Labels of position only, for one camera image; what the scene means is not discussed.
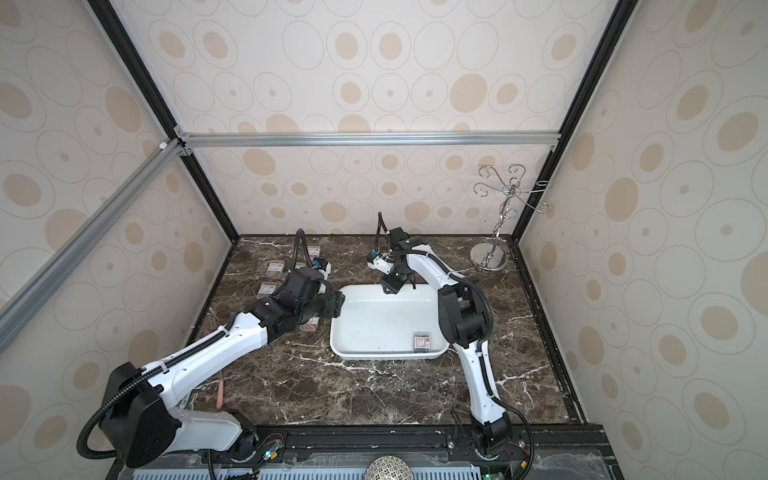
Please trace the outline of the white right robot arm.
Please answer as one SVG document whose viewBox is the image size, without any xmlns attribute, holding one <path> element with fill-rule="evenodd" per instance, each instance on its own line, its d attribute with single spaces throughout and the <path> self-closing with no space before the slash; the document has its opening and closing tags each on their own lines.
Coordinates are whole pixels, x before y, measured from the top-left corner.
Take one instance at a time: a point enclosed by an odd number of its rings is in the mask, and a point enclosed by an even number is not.
<svg viewBox="0 0 768 480">
<path fill-rule="evenodd" d="M 468 385 L 473 438 L 480 455 L 494 456 L 506 444 L 513 423 L 499 398 L 490 365 L 488 341 L 492 312 L 482 290 L 449 267 L 428 242 L 401 228 L 387 229 L 380 222 L 368 266 L 382 273 L 386 294 L 397 294 L 421 276 L 437 294 L 440 332 L 459 354 Z"/>
</svg>

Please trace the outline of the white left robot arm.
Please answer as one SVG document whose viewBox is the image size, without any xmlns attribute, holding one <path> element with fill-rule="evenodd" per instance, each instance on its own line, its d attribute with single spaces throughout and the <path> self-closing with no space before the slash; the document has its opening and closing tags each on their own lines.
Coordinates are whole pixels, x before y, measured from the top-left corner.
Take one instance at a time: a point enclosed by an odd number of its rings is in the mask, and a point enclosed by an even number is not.
<svg viewBox="0 0 768 480">
<path fill-rule="evenodd" d="M 296 330 L 313 317 L 336 318 L 344 302 L 328 280 L 331 266 L 315 260 L 289 273 L 270 295 L 201 340 L 143 367 L 127 362 L 109 376 L 103 401 L 78 437 L 81 457 L 116 457 L 129 468 L 176 451 L 252 450 L 252 425 L 238 412 L 193 412 L 182 400 L 239 358 Z"/>
</svg>

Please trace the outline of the white plastic storage tray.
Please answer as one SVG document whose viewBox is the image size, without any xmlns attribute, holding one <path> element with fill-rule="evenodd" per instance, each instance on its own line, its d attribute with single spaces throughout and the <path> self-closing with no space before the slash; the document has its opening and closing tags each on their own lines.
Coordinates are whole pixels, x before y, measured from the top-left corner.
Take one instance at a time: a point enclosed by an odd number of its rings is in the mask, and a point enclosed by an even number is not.
<svg viewBox="0 0 768 480">
<path fill-rule="evenodd" d="M 330 346 L 344 360 L 427 360 L 440 357 L 449 342 L 440 331 L 437 292 L 426 284 L 385 294 L 378 284 L 348 285 L 331 321 Z M 429 333 L 431 351 L 415 353 L 413 336 Z"/>
</svg>

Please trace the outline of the paper clip box front row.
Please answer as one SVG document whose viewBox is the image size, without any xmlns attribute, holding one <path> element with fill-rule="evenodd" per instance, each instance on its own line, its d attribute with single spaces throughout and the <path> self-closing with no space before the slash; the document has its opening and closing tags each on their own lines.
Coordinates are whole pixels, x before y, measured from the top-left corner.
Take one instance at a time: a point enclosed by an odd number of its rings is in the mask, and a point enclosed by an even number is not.
<svg viewBox="0 0 768 480">
<path fill-rule="evenodd" d="M 300 330 L 306 333 L 314 333 L 319 328 L 319 321 L 320 319 L 318 317 L 312 317 L 300 326 Z"/>
</svg>

